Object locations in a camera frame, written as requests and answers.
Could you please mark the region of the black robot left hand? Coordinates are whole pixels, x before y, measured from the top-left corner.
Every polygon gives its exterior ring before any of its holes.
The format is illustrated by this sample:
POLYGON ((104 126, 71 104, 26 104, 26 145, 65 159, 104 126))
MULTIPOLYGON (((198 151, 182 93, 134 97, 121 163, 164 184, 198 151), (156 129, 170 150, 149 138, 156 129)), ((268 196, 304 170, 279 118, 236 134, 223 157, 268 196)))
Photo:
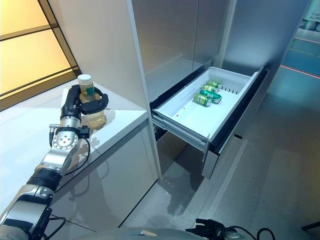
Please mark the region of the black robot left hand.
POLYGON ((99 94, 101 99, 82 103, 80 100, 80 86, 72 85, 61 107, 60 120, 65 117, 74 117, 80 120, 81 115, 90 115, 103 111, 109 103, 109 97, 106 93, 102 93, 97 87, 94 87, 94 90, 99 94))

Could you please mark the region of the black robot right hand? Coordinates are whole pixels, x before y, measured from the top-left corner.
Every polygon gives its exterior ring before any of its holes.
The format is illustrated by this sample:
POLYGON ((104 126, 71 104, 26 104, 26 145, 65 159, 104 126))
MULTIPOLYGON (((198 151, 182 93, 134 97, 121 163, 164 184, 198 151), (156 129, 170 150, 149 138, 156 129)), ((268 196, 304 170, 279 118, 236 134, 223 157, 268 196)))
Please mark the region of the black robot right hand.
POLYGON ((226 227, 218 221, 212 219, 195 219, 196 226, 194 228, 186 228, 185 231, 208 240, 224 240, 224 230, 226 227))

